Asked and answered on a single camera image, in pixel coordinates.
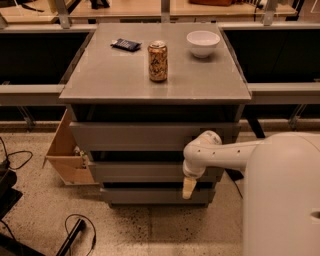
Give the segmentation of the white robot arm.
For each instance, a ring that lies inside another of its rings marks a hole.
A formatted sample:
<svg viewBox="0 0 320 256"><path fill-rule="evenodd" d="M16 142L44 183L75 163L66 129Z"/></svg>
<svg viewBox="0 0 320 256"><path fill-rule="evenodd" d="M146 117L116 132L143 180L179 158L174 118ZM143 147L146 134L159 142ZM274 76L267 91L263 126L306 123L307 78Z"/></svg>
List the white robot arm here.
<svg viewBox="0 0 320 256"><path fill-rule="evenodd" d="M320 256L320 135L223 144L205 131L183 151L182 195L206 168L243 170L243 256Z"/></svg>

